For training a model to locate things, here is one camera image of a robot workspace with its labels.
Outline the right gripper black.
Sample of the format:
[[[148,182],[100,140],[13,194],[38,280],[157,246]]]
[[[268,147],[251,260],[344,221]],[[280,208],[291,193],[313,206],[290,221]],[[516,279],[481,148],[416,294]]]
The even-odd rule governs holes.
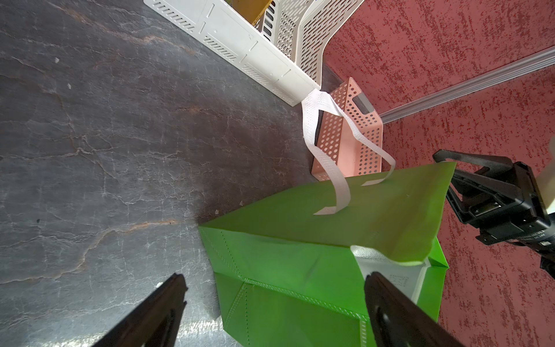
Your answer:
[[[485,245],[506,242],[528,247],[541,256],[540,268],[554,276],[554,214],[548,213],[533,172],[522,162],[438,150],[436,163],[446,160],[481,166],[475,173],[456,170],[447,201],[463,224],[479,230]]]

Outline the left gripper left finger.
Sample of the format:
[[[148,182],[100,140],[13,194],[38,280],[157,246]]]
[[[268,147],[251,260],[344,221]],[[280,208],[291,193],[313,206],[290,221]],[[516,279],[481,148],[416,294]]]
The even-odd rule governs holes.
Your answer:
[[[96,346],[174,346],[186,307],[185,277],[174,273]]]

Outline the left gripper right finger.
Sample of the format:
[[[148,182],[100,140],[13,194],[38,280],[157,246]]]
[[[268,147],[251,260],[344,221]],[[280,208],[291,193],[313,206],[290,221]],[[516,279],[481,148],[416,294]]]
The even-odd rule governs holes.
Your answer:
[[[366,277],[364,293],[378,346],[463,347],[381,273]]]

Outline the pink perforated plastic basket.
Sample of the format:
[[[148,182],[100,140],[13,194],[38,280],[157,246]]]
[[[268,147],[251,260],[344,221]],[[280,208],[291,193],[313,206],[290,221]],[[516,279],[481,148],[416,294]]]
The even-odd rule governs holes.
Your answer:
[[[361,134],[382,147],[382,120],[355,79],[348,78],[330,95]],[[342,117],[323,114],[316,145],[334,160],[346,177],[376,174],[382,170],[382,158],[355,139]]]

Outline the green insulated delivery bag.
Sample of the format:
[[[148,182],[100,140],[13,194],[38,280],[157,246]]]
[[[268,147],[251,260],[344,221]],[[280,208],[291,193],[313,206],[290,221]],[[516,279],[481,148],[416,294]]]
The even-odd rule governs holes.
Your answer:
[[[447,262],[437,240],[453,162],[347,178],[315,145],[319,113],[347,115],[331,95],[303,100],[306,146],[329,179],[207,222],[223,328],[243,346],[372,346],[364,282],[415,284],[409,299],[437,318]]]

